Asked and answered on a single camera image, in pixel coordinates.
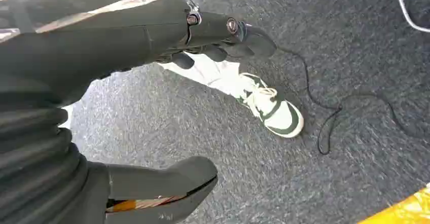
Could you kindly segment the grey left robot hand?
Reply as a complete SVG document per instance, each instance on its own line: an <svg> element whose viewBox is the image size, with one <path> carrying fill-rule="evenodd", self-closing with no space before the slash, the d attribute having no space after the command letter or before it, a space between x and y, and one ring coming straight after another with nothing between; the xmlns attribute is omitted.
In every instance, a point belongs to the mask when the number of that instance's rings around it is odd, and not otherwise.
<svg viewBox="0 0 430 224"><path fill-rule="evenodd" d="M1 43L1 223L178 223L218 182L201 156L167 169L88 161L60 124L64 109L114 72L189 50L271 56L261 29L214 13L189 25L184 0L158 0Z"/></svg>

